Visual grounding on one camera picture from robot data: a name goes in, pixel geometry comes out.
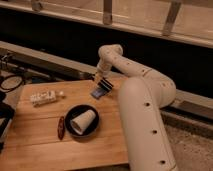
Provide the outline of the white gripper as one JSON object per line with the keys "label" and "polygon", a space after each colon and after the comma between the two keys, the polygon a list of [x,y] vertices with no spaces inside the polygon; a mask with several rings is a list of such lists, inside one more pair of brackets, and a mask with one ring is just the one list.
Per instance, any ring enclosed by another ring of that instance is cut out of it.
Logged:
{"label": "white gripper", "polygon": [[103,81],[105,82],[105,84],[109,85],[111,88],[114,87],[114,85],[113,85],[112,83],[110,83],[107,79],[105,79],[101,74],[96,73],[96,74],[94,75],[94,82],[95,82],[95,83],[98,83],[99,87],[101,87],[103,90],[109,92],[110,89],[109,89],[107,86],[105,86],[104,84],[102,84],[102,83],[100,82],[101,80],[103,80]]}

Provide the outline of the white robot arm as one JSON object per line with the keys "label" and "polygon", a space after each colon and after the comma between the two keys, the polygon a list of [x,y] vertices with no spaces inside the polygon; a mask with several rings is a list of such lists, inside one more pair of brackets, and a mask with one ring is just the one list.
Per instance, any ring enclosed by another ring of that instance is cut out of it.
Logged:
{"label": "white robot arm", "polygon": [[127,79],[118,91],[118,105],[131,171],[179,171],[160,114],[176,97],[168,76],[123,56],[119,44],[99,48],[95,81],[112,68]]}

